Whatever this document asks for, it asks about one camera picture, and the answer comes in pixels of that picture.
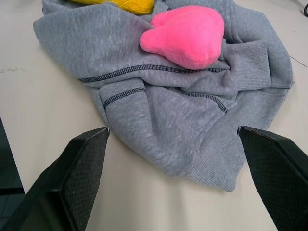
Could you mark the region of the grey zip sweatshirt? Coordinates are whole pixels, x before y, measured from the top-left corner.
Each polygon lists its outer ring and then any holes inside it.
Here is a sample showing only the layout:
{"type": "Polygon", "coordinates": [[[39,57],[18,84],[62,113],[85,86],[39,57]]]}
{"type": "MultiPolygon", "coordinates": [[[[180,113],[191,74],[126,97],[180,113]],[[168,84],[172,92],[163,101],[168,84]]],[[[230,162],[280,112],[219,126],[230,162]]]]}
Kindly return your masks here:
{"type": "Polygon", "coordinates": [[[231,192],[245,162],[237,128],[267,129],[293,83],[289,54],[266,16],[233,0],[157,0],[136,16],[113,3],[43,0],[35,34],[83,82],[105,123],[164,173],[231,192]],[[143,51],[158,13],[198,5],[225,30],[210,67],[189,70],[143,51]]]}

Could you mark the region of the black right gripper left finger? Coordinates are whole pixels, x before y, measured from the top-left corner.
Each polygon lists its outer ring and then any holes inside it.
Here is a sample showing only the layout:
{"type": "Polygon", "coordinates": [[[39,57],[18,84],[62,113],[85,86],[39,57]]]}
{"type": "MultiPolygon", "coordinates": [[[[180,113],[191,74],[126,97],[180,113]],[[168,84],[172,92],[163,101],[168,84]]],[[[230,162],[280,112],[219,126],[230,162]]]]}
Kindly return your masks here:
{"type": "Polygon", "coordinates": [[[108,127],[73,138],[0,231],[85,231],[100,186],[108,127]]]}

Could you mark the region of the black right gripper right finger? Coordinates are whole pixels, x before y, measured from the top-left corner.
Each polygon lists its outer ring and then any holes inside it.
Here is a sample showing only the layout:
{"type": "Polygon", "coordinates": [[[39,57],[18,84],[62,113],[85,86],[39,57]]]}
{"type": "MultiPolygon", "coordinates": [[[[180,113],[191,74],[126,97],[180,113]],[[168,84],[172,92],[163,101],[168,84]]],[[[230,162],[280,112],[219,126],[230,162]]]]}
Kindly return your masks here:
{"type": "Polygon", "coordinates": [[[291,139],[238,127],[255,188],[278,231],[308,231],[308,155],[291,139]]]}

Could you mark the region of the yellow plush toy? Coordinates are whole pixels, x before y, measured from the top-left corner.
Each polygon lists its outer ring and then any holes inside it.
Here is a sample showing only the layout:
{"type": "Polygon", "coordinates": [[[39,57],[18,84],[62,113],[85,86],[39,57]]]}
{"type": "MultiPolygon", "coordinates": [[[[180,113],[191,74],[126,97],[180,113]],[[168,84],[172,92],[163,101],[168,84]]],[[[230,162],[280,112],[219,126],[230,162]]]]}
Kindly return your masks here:
{"type": "Polygon", "coordinates": [[[134,15],[147,15],[153,10],[155,0],[70,0],[87,5],[101,4],[111,2],[116,4],[122,10],[134,15]]]}

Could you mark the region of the pink plush toy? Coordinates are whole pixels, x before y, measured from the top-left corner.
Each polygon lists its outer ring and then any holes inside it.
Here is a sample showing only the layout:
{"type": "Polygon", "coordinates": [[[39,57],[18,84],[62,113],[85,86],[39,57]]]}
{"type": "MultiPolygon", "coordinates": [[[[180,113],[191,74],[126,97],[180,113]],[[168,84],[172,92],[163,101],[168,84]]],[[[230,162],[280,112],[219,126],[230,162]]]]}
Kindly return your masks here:
{"type": "Polygon", "coordinates": [[[139,41],[146,52],[192,70],[210,66],[221,55],[224,20],[212,8],[179,7],[157,14],[151,25],[139,41]]]}

